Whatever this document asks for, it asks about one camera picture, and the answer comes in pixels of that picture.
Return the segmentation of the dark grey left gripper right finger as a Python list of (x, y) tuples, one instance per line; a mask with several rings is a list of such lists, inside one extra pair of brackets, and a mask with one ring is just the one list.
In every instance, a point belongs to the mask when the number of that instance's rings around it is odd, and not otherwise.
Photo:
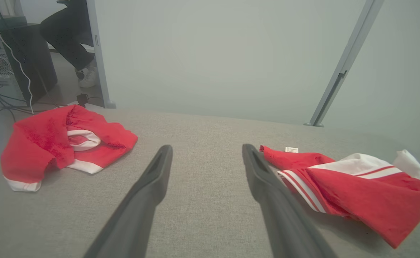
[(335, 258), (292, 192), (251, 144), (242, 146), (249, 189), (263, 214), (275, 258)]

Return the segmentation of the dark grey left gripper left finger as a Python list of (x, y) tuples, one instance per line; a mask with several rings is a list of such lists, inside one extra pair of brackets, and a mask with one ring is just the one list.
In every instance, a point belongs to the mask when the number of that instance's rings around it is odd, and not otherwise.
[(159, 148), (85, 253), (86, 258), (144, 258), (156, 207), (164, 199), (173, 149)]

